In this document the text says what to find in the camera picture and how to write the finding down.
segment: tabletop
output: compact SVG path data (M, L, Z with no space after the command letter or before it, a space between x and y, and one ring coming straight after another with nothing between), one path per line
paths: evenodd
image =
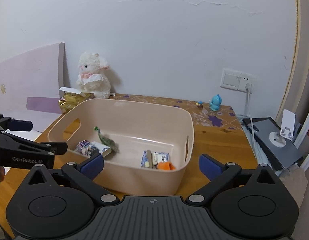
M111 96L110 99L180 107L191 114L194 126L193 151L179 189L176 192L176 195L181 195L184 199L209 182L199 170L199 157L203 153L209 154L221 163L237 163L243 169L254 169L257 166L246 135L230 106L220 106L219 111L214 112L210 110L208 104L203 103L203 107L207 110L204 114L202 109L195 105L196 102L188 100L124 94L116 94ZM48 141L48 132L60 118L51 124L36 141ZM76 131L78 125L79 122L72 123L64 132L64 137L69 138ZM59 156L56 156L54 168L59 169L62 165L63 162L59 159ZM13 233L5 217L5 210L27 173L28 170L11 168L6 174L5 180L0 183L0 225L10 236L13 236ZM122 193L113 193L119 198L123 197Z

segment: white wall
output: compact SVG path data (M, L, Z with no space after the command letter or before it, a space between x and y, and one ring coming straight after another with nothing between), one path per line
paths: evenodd
M0 0L0 61L63 41L66 85L79 55L99 52L118 93L206 102L219 93L246 114L246 95L220 87L232 68L258 78L255 117L277 114L295 33L295 0Z

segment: plastic bin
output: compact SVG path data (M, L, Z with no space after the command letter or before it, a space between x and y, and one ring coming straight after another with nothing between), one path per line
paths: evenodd
M119 152L104 158L104 170L94 182L128 195L174 195L190 161L194 130L184 109L142 102L90 99L62 117L48 134L49 141L64 141L64 130L80 119L79 128L66 141L68 152L58 156L63 163L85 160L76 154L78 142L99 141L97 126L119 145ZM145 150L167 152L172 171L141 168Z

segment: blue toy figurine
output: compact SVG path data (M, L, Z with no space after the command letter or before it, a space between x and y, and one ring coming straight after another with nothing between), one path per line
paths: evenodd
M218 111L219 108L220 108L221 103L222 103L222 99L221 99L220 95L217 94L216 96L214 96L214 97L212 98L211 101L209 101L210 109L211 109L212 111Z

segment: white cable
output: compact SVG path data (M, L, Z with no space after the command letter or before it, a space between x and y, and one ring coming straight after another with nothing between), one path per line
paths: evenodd
M252 84L247 83L246 84L246 90L247 90L247 94L248 94L248 110L249 110L250 124L251 124L251 131L252 131L252 146L253 146L252 151L256 155L256 146L255 146L255 139L254 139L254 128L253 128L253 121L252 121L251 111L250 111L250 95L252 93Z

